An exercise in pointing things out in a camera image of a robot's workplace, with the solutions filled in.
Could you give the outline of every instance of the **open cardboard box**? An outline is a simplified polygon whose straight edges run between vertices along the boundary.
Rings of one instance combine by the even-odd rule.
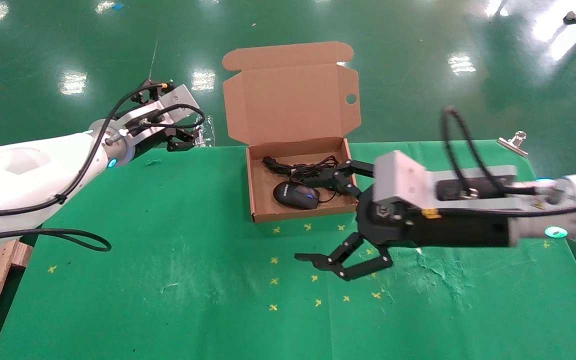
[[[300,43],[238,48],[223,58],[226,70],[240,71],[223,83],[228,134],[246,149],[250,214],[256,223],[354,212],[348,195],[299,210],[273,197],[286,176],[261,162],[315,164],[329,155],[350,159],[346,134],[361,124],[359,76],[338,64],[350,61],[352,48],[342,42]],[[319,188],[325,201],[333,193]]]

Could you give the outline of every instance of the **box lid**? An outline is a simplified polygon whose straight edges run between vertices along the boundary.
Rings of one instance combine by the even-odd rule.
[[[228,134],[248,145],[344,137],[361,124],[347,43],[238,48],[224,56]]]

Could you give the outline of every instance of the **cable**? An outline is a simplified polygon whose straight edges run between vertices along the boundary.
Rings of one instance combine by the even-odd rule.
[[[495,189],[498,192],[500,192],[501,194],[517,194],[517,195],[535,195],[537,193],[535,187],[508,187],[504,186],[501,182],[499,182],[499,180],[490,173],[490,171],[486,167],[486,164],[484,164],[479,151],[477,150],[475,144],[473,143],[473,137],[471,137],[471,133],[466,127],[466,123],[464,122],[464,119],[462,118],[461,114],[459,114],[459,112],[457,112],[457,110],[455,110],[452,106],[448,106],[444,107],[444,109],[441,110],[441,118],[440,118],[441,138],[443,140],[443,145],[446,150],[446,154],[448,155],[448,160],[450,160],[452,170],[454,171],[455,175],[457,175],[457,178],[461,183],[462,191],[464,191],[464,193],[467,196],[471,196],[471,188],[468,185],[468,180],[466,180],[466,177],[462,173],[462,170],[460,169],[459,164],[457,163],[457,158],[455,157],[455,152],[453,151],[453,146],[451,145],[450,142],[450,128],[448,126],[449,117],[451,117],[457,122],[457,125],[461,130],[461,134],[466,140],[468,148],[470,149],[470,152],[473,158],[475,159],[475,162],[477,163],[479,170],[481,170],[486,179],[495,187]]]
[[[158,117],[171,112],[173,110],[176,109],[190,109],[192,111],[194,111],[195,113],[197,113],[200,116],[200,119],[197,120],[195,123],[192,123],[190,125],[177,125],[176,123],[153,123],[153,119],[157,119]],[[201,125],[204,123],[204,121],[206,121],[206,114],[204,114],[203,111],[199,110],[197,107],[194,107],[192,105],[188,105],[188,104],[174,104],[174,105],[170,105],[169,107],[164,107],[161,110],[158,110],[157,112],[155,112],[153,115],[148,117],[148,120],[151,123],[142,123],[141,125],[137,125],[135,128],[142,128],[142,129],[146,129],[146,128],[169,128],[169,129],[194,129],[197,126]]]
[[[167,87],[167,86],[168,86],[168,84],[166,84],[164,82],[160,82],[157,84],[150,84],[150,85],[142,86],[141,88],[138,88],[135,91],[131,91],[130,93],[124,95],[121,98],[121,100],[119,100],[119,102],[117,102],[117,104],[112,108],[112,110],[110,110],[110,113],[108,114],[108,116],[106,116],[105,121],[103,121],[103,125],[101,125],[101,128],[99,130],[99,135],[98,135],[98,137],[96,137],[96,140],[94,141],[94,144],[93,144],[92,148],[90,149],[90,152],[88,153],[86,160],[84,161],[84,164],[81,166],[81,169],[78,171],[77,176],[75,176],[75,178],[72,180],[72,182],[68,185],[68,187],[66,187],[66,189],[62,193],[56,194],[54,196],[54,198],[51,198],[50,200],[47,200],[47,201],[42,202],[42,203],[38,203],[37,205],[18,207],[16,209],[0,210],[0,217],[4,217],[4,216],[8,216],[8,215],[19,215],[19,214],[27,214],[27,213],[31,213],[31,212],[36,212],[38,210],[43,210],[43,209],[46,209],[48,207],[52,207],[52,205],[55,205],[55,204],[61,205],[64,202],[66,202],[68,195],[70,195],[70,193],[73,192],[77,188],[77,185],[80,184],[80,182],[84,178],[86,171],[88,171],[88,169],[90,168],[90,164],[92,164],[92,161],[95,157],[95,154],[97,153],[97,151],[99,149],[99,146],[100,146],[101,141],[104,137],[104,134],[106,133],[106,128],[108,128],[108,125],[110,124],[110,120],[115,116],[115,113],[117,112],[117,110],[119,110],[119,107],[121,107],[121,105],[123,105],[126,102],[126,100],[128,100],[131,96],[133,96],[135,94],[138,94],[142,91],[146,91],[146,90],[150,90],[150,89],[156,89],[158,87]]]
[[[334,198],[335,198],[335,196],[337,196],[337,192],[336,192],[336,191],[332,193],[332,196],[330,196],[330,198],[329,198],[329,199],[327,199],[327,200],[323,200],[323,201],[321,201],[321,200],[317,200],[317,202],[318,202],[318,203],[320,203],[320,204],[323,204],[323,203],[327,203],[327,202],[331,201],[332,199],[334,199]]]
[[[71,228],[29,228],[26,230],[5,231],[0,232],[0,239],[12,238],[12,237],[24,237],[25,235],[48,235],[49,237],[61,238],[68,240],[69,242],[73,242],[79,246],[83,246],[86,249],[94,251],[106,252],[110,251],[113,248],[112,244],[110,244],[108,240],[104,239],[100,235],[95,235],[92,232],[88,231],[73,230]],[[68,235],[77,235],[79,237],[92,239],[102,244],[103,247],[93,246],[89,243],[85,243],[82,240],[75,239],[74,237]]]
[[[326,157],[316,164],[281,164],[270,156],[262,159],[263,165],[270,171],[279,175],[286,175],[291,182],[302,182],[306,178],[318,176],[322,169],[332,169],[339,165],[334,155]]]

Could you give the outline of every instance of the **computer mouse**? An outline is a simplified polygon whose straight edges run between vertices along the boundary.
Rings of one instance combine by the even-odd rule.
[[[299,182],[280,182],[274,187],[272,195],[281,205],[294,209],[316,209],[320,204],[320,192]]]

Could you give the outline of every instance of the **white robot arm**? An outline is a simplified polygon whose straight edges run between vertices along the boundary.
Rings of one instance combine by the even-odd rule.
[[[115,114],[128,98],[137,107]],[[103,171],[163,142],[169,151],[192,148],[196,131],[184,129],[204,114],[185,86],[148,80],[123,100],[86,132],[0,146],[0,233],[38,228]],[[176,125],[193,112],[197,123]],[[19,237],[1,235],[0,246]]]

